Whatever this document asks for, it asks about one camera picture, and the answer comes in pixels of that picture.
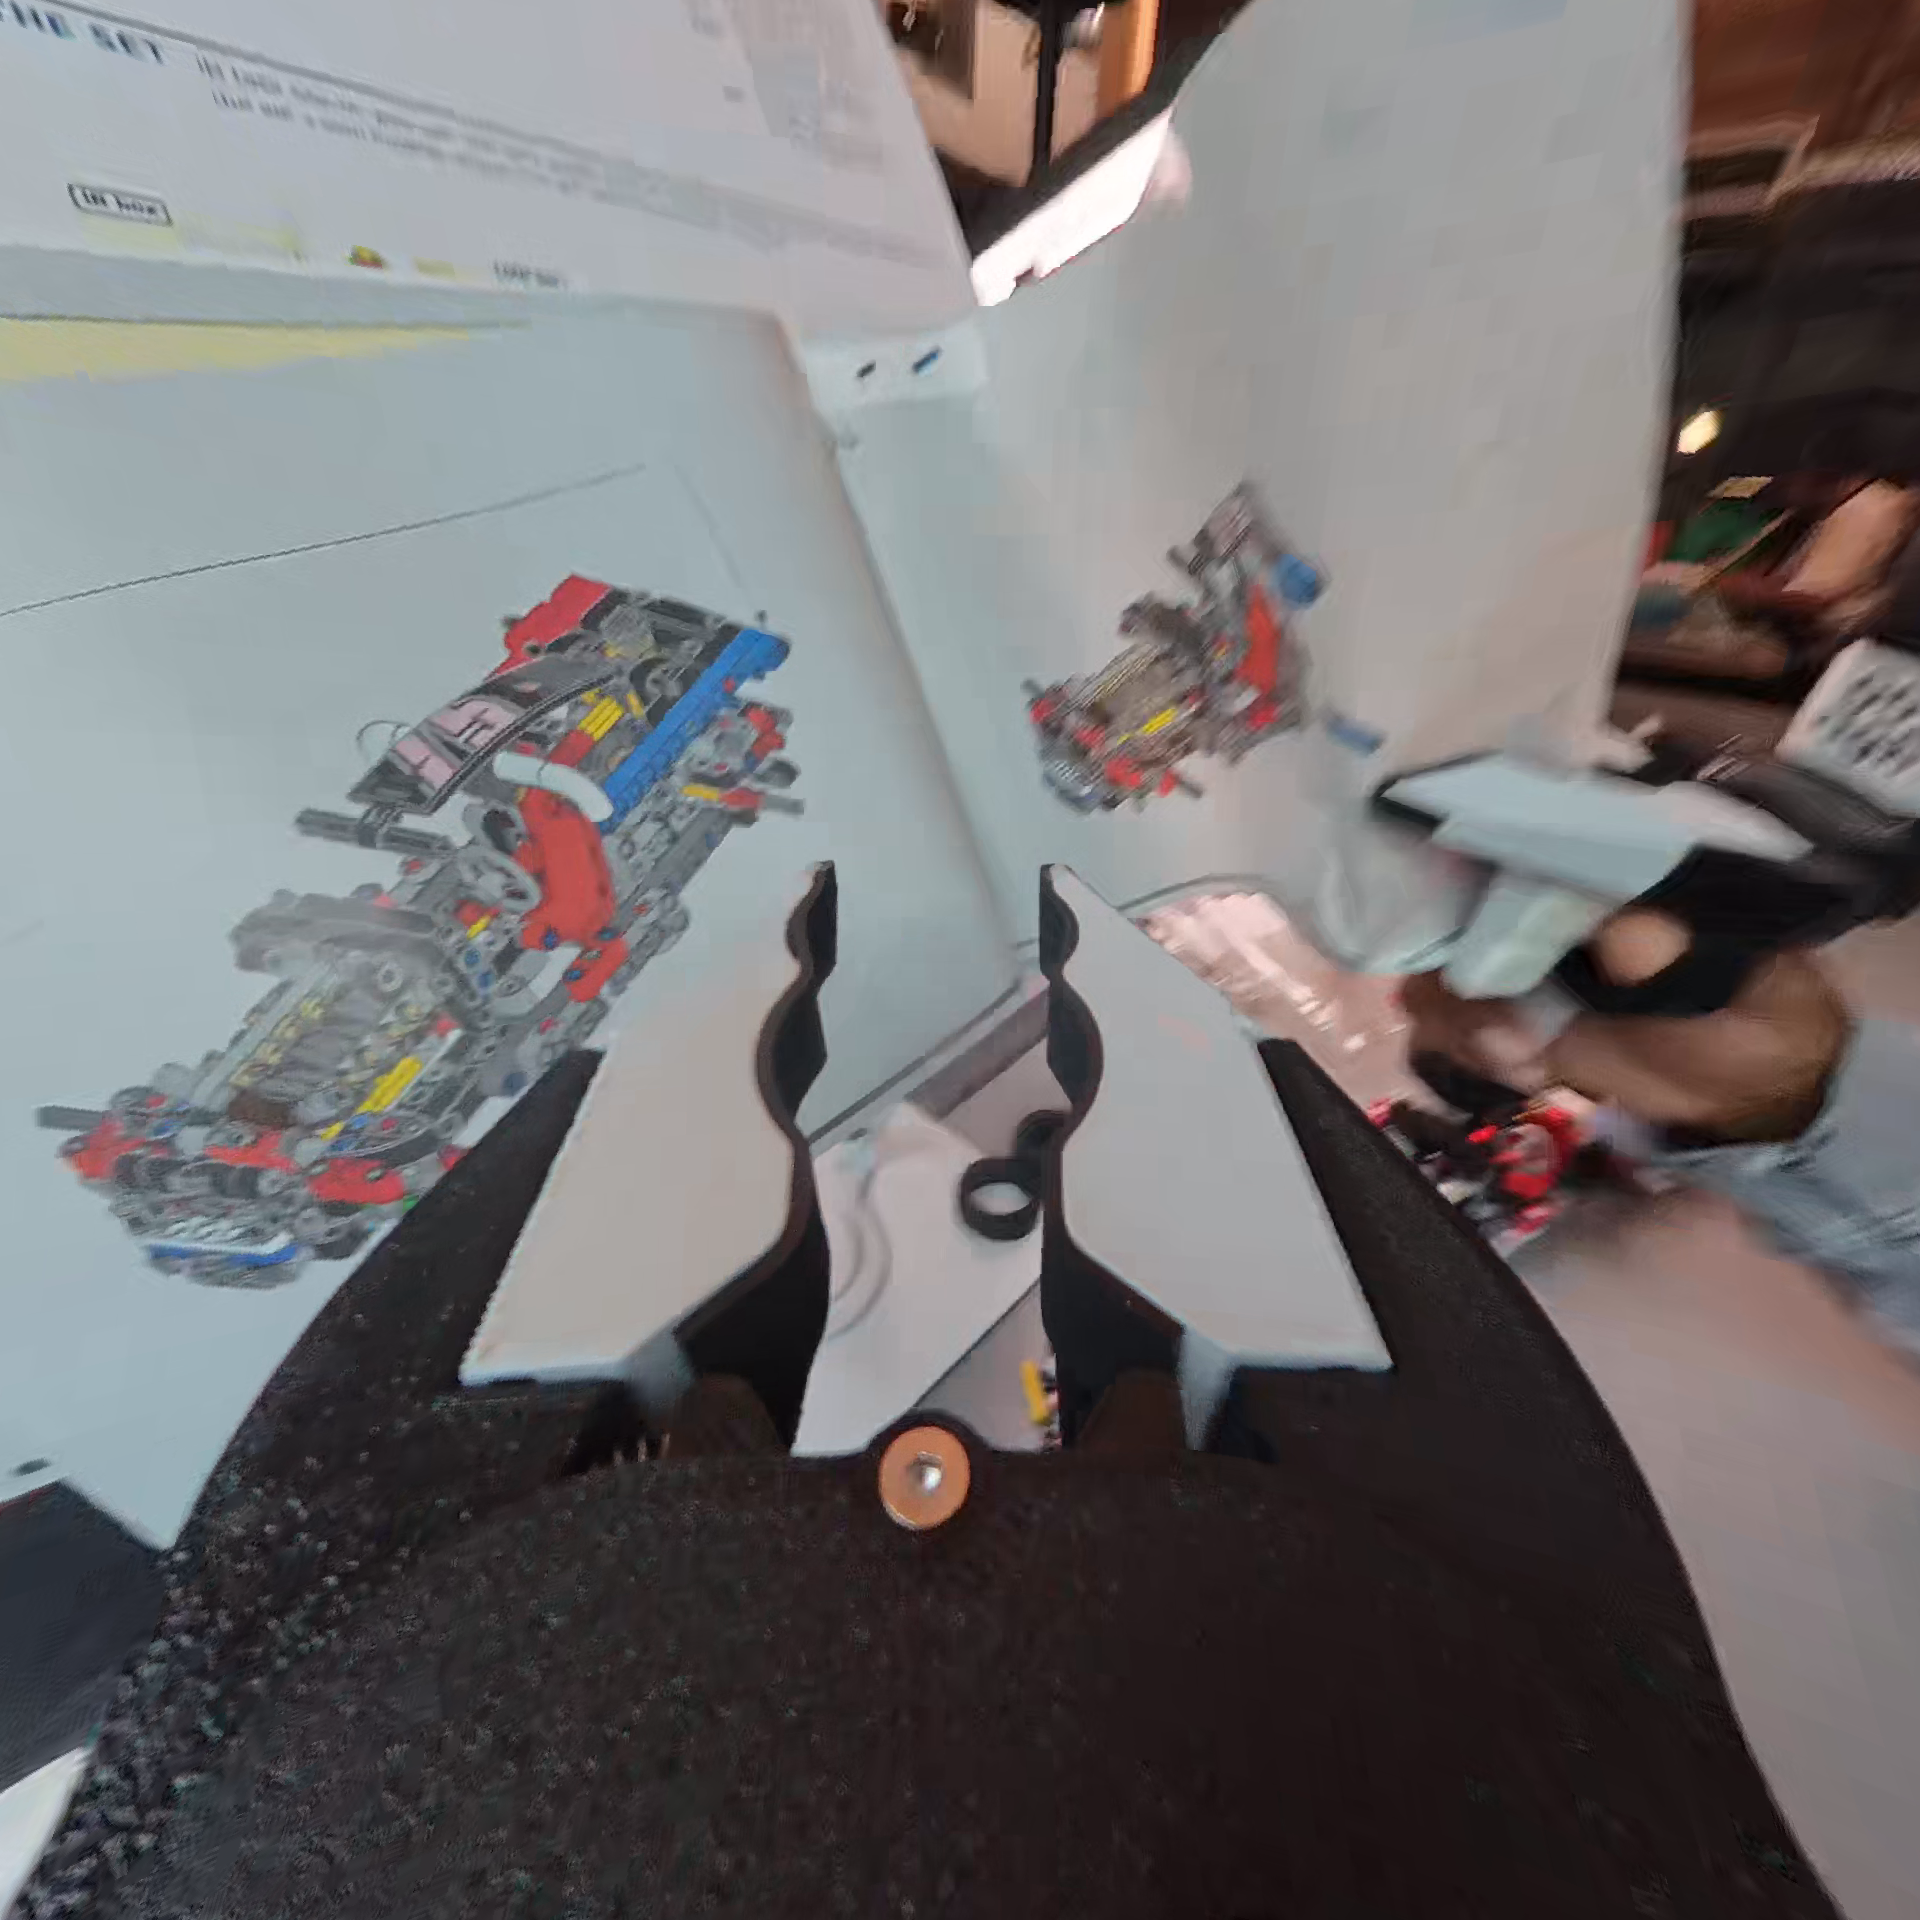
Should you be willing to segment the clear plastic bag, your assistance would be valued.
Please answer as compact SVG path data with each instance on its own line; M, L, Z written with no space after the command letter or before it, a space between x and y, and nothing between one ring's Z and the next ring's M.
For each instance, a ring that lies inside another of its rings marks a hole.
M1187 892L1134 913L1139 930L1222 994L1238 1017L1303 1044L1329 1072L1397 1078L1406 1015L1396 977L1329 959L1265 892Z

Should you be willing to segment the white printed paper sheet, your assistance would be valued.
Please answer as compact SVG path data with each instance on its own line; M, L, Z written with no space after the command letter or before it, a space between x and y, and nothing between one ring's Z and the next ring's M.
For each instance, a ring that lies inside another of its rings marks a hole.
M4 4L4 243L947 326L872 4Z

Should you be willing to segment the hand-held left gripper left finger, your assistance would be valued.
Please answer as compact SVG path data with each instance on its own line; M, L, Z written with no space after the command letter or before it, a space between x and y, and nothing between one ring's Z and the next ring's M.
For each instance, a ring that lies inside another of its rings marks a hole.
M676 1023L611 1044L461 1356L469 1391L617 1383L652 1434L736 1377L795 1446L833 1252L798 1125L829 1060L836 870L808 866Z

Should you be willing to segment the grey desk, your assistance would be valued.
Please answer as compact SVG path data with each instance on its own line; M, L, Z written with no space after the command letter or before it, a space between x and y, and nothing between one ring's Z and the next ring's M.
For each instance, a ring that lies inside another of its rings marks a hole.
M819 1156L917 1109L963 1167L1063 1092L1038 1048L973 1098L872 1106ZM1689 1562L1747 1743L1845 1918L1916 1918L1916 1367L1713 1195L1567 1208L1513 1252L1613 1413ZM1038 1453L1021 1360L1038 1294L913 1413Z

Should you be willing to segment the white metal book stand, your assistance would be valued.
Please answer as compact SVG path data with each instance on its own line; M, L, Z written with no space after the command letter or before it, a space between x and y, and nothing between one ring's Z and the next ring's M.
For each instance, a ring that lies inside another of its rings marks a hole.
M813 1363L795 1453L863 1453L967 1360L1042 1282L1033 1226L1016 1242L973 1237L956 1216L963 1138L901 1109L819 1159L836 1255L824 1344Z

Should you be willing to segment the partly built toy car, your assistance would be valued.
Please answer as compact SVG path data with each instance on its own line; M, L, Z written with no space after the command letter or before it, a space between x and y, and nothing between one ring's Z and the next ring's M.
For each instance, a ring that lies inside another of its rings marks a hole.
M1572 1092L1486 1115L1393 1098L1368 1106L1368 1118L1502 1252L1584 1200L1644 1193L1597 1106Z

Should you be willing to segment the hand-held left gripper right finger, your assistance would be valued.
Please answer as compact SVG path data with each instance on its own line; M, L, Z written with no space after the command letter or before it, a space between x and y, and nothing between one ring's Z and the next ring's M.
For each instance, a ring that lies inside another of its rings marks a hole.
M1187 1442L1240 1376L1387 1376L1260 1044L1229 999L1067 866L1038 879L1049 1069L1067 1109L1043 1156L1042 1308L1063 1437L1159 1376Z

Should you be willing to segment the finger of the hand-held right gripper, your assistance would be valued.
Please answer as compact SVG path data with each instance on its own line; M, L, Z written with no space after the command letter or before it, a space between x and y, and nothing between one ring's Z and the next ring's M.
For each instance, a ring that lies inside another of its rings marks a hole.
M1618 902L1430 838L1359 838L1317 877L1317 951L1350 975L1443 975L1459 998L1527 998Z
M1515 755L1397 775L1375 793L1375 805L1422 824L1448 851L1610 902L1648 896L1696 851L1767 866L1805 857L1801 833L1716 785L1648 785Z

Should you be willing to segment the person's right hand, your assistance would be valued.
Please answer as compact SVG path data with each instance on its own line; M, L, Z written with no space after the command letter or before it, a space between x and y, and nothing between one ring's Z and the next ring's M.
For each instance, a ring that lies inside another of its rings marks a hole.
M1716 1142L1795 1138L1820 1115L1848 1042L1845 998L1820 955L1770 955L1705 1017L1584 1010L1555 1036L1520 999L1459 998L1443 975L1400 984L1408 1048L1515 1092L1571 1088L1652 1125Z

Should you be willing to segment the toy instruction booklet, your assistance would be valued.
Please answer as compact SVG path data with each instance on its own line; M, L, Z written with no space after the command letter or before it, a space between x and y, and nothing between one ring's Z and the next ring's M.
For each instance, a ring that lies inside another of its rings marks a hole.
M1021 990L1042 866L1317 944L1383 775L1587 748L1689 37L1251 4L1168 202L851 341L4 243L17 1471L168 1551L368 1250L817 861L836 1121Z

